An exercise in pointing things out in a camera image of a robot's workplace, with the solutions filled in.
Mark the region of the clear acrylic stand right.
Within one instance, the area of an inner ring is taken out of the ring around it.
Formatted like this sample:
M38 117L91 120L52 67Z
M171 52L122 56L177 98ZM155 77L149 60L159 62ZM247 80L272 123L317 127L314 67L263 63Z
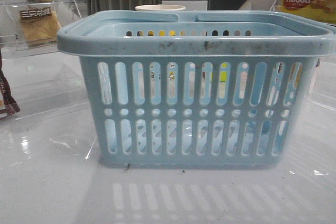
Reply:
M273 4L271 5L270 7L270 11L274 11L275 10L275 7L277 5L279 5L279 3L281 2L281 0L274 0Z

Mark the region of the light blue plastic basket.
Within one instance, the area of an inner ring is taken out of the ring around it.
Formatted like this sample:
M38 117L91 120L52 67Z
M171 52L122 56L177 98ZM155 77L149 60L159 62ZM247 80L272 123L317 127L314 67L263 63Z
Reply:
M333 26L268 11L107 10L58 30L79 57L106 162L270 166Z

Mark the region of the white paper cup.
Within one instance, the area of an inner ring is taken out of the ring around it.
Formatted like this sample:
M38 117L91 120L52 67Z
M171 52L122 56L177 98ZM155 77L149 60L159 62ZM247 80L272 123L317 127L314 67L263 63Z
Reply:
M168 5L168 4L155 4L155 5L139 5L135 7L136 11L147 12L147 11L182 11L185 10L185 6L181 5Z

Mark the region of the clear acrylic shelf left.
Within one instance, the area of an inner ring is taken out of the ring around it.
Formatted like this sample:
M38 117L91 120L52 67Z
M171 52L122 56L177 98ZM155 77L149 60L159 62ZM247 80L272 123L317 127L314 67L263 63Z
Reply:
M57 51L57 37L54 44L29 48L19 22L21 10L45 6L51 6L56 12L60 28L81 19L76 0L55 0L46 3L1 0L1 52L3 57L23 57Z

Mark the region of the bread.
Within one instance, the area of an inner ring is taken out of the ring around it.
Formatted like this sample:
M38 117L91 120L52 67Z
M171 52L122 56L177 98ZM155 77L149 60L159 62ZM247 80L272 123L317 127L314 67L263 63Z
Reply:
M19 22L29 48L51 45L56 42L60 23L51 6L21 10Z

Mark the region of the dark red snack packet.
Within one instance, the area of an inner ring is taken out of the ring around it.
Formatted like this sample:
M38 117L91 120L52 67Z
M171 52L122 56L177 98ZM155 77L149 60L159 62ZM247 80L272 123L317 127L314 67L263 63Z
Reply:
M20 112L20 107L12 96L10 85L3 73L3 60L1 54L1 121Z

